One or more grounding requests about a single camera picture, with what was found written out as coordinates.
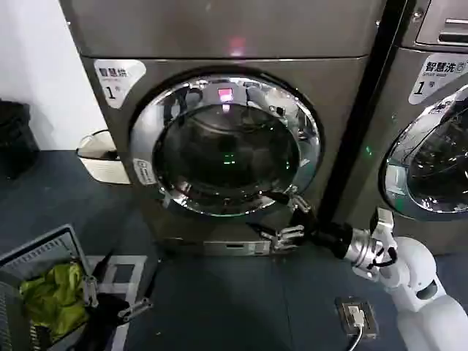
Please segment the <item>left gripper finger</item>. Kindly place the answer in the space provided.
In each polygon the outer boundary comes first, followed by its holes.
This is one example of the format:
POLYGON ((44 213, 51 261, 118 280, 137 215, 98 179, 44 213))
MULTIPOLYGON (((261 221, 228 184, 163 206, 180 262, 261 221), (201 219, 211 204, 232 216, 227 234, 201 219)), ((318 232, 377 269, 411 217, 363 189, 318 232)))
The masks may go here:
POLYGON ((153 303, 148 298, 143 298, 138 302, 130 305, 126 309, 121 310, 118 313, 118 318, 122 322, 129 322, 133 318, 139 316, 143 312, 151 309, 153 307, 153 303))
POLYGON ((93 276, 83 277, 83 300, 87 306, 97 306, 97 281, 93 276))

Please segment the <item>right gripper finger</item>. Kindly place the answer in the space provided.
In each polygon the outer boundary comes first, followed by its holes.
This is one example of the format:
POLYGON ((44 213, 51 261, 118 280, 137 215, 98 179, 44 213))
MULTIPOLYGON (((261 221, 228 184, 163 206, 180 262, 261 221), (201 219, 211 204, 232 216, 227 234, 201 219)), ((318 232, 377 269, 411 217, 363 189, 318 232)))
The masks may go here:
POLYGON ((288 222, 289 227, 302 226, 305 234, 312 234, 317 229, 314 210, 301 195, 294 192, 274 191, 264 191, 262 195, 290 209, 292 215, 288 222))
POLYGON ((280 230, 253 222, 247 225, 260 237, 264 252, 291 252, 310 241, 310 234, 302 224, 280 230))

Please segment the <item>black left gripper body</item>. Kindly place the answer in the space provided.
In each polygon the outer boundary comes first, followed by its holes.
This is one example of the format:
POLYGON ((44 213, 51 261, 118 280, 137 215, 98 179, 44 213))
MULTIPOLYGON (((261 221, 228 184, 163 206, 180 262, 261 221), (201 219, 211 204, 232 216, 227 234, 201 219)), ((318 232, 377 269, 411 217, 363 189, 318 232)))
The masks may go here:
POLYGON ((129 303, 117 295, 107 293, 98 294, 99 305, 89 320, 89 340, 87 350, 105 350, 121 324, 118 316, 120 311, 129 307, 129 303))

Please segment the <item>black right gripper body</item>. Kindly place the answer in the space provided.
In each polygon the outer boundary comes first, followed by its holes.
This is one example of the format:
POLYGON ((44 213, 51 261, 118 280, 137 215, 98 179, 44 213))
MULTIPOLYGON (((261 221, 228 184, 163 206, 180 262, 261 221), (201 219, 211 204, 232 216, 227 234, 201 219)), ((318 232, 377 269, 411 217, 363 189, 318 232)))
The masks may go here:
POLYGON ((344 259, 352 241, 353 228, 349 224, 326 222, 319 224, 312 234, 312 243, 329 249, 339 259, 344 259))

